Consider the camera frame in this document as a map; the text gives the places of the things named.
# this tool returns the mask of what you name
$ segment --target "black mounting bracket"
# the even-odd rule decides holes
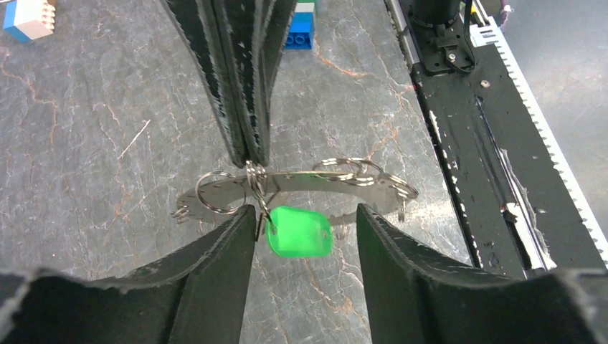
[[[412,32],[414,46],[420,62],[428,75],[438,75],[453,72],[448,65],[448,56],[453,54],[452,63],[462,69],[472,67],[464,25],[456,17],[454,20],[441,25],[430,26],[416,20],[412,13],[412,1],[400,0],[402,11],[407,13],[405,20]]]

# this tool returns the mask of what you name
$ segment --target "cable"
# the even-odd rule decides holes
[[[448,48],[444,48],[444,53],[445,53],[445,62],[447,63],[447,65],[455,72],[458,72],[460,74],[470,74],[473,70],[475,70],[475,65],[477,64],[477,62],[475,61],[475,53],[473,52],[473,44],[471,43],[471,33],[470,33],[470,22],[471,22],[471,10],[473,7],[473,0],[466,0],[466,5],[465,5],[465,18],[463,20],[464,25],[465,25],[465,42],[467,42],[467,47],[469,48],[469,51],[471,53],[471,62],[473,64],[473,66],[469,67],[468,69],[463,69],[458,67],[456,64],[454,64],[454,62],[450,61],[449,55],[450,55],[450,51],[448,50]]]
[[[500,0],[500,3],[503,5],[503,9],[500,10],[500,17],[502,18],[502,22],[500,23],[500,30],[502,32],[505,31],[507,21],[509,20],[509,13],[513,12],[513,7],[511,7],[507,0]]]

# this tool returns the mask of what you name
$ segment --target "keychain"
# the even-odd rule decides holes
[[[322,166],[343,165],[356,171],[317,171]],[[364,172],[364,166],[376,170],[376,173]],[[315,164],[312,171],[278,173],[267,173],[261,165],[247,161],[245,172],[245,176],[239,177],[223,171],[205,173],[193,189],[178,198],[177,210],[171,215],[178,224],[188,219],[223,222],[239,208],[226,208],[228,204],[242,199],[242,206],[248,196],[253,196],[261,211],[256,241],[265,233],[271,250],[280,257],[320,257],[331,253],[334,243],[331,226],[354,222],[355,211],[327,217],[317,211],[276,204],[278,193],[325,191],[349,194],[363,199],[381,214],[398,211],[401,222],[406,205],[418,197],[418,191],[405,181],[362,158],[325,159]],[[211,176],[226,178],[204,183]]]

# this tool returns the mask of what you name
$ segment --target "marble surface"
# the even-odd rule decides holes
[[[420,191],[416,239],[467,261],[452,204],[382,0],[322,1],[312,51],[285,53],[272,96],[270,171],[371,158]],[[210,228],[175,225],[207,171],[238,173],[194,62],[157,1],[59,0],[56,31],[0,33],[0,265],[121,276]],[[356,200],[288,204],[350,212]],[[370,343],[353,224],[322,259],[257,245],[242,343]]]

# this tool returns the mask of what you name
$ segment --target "white lego brick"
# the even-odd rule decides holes
[[[55,8],[47,0],[17,0],[14,25],[30,39],[54,30]]]
[[[298,2],[295,5],[295,13],[298,12],[315,12],[314,2]]]

